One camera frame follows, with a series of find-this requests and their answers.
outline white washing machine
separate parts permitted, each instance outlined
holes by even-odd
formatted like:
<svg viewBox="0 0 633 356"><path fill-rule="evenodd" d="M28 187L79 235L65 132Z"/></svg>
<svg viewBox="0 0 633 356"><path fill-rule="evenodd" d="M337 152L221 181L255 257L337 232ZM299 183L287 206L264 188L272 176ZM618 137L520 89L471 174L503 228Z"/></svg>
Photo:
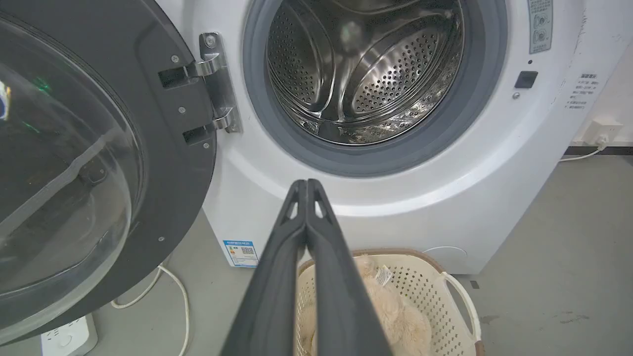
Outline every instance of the white washing machine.
<svg viewBox="0 0 633 356"><path fill-rule="evenodd" d="M227 261L255 266L296 179L324 185L351 249L478 273L604 88L631 13L0 1L0 345L131 288L201 207Z"/></svg>
<svg viewBox="0 0 633 356"><path fill-rule="evenodd" d="M261 253L287 187L316 178L350 248L464 274L523 215L633 34L618 0L158 2L193 53L222 37L242 132L218 135L203 207L223 247Z"/></svg>

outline floor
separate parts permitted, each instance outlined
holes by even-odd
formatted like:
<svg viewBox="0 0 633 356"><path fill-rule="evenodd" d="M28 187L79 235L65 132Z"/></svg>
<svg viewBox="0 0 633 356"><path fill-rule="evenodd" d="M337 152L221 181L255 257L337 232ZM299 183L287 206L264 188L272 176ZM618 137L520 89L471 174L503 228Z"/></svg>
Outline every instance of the floor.
<svg viewBox="0 0 633 356"><path fill-rule="evenodd" d="M633 158L559 164L482 273L458 276L477 306L486 354L633 355L632 212ZM168 265L191 299L187 355L218 355L252 270L228 266L202 216ZM137 305L107 305L94 319L99 343L89 356L180 350L182 297L168 277ZM40 352L38 338L0 348L1 356Z"/></svg>

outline plush toy tag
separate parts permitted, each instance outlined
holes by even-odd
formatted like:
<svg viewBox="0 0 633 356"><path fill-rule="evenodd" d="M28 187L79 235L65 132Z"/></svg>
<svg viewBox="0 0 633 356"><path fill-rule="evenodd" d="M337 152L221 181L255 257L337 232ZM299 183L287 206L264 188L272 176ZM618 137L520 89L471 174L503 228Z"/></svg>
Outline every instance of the plush toy tag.
<svg viewBox="0 0 633 356"><path fill-rule="evenodd" d="M382 267L378 269L378 273L376 273L376 281L378 281L381 286L385 286L385 284L387 284L393 276L394 274L387 268L387 266L382 265Z"/></svg>

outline white wall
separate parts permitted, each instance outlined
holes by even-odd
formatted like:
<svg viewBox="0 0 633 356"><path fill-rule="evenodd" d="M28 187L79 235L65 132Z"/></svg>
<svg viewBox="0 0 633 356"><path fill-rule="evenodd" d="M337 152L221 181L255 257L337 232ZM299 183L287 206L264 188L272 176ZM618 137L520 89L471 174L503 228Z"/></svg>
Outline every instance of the white wall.
<svg viewBox="0 0 633 356"><path fill-rule="evenodd" d="M633 146L633 44L625 51L571 145L582 146L582 135L591 120L602 116L612 117L624 124L609 146Z"/></svg>

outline plush toy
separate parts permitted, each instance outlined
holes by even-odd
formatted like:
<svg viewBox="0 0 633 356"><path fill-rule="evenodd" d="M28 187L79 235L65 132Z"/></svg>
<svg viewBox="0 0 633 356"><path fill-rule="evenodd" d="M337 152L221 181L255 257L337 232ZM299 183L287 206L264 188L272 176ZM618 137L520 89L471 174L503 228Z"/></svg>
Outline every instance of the plush toy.
<svg viewBox="0 0 633 356"><path fill-rule="evenodd" d="M392 285L378 282L378 265L371 257L362 255L354 261L393 354L429 356L431 327L426 315ZM317 356L316 312L316 305L311 303L301 309L298 318L299 343L311 356Z"/></svg>

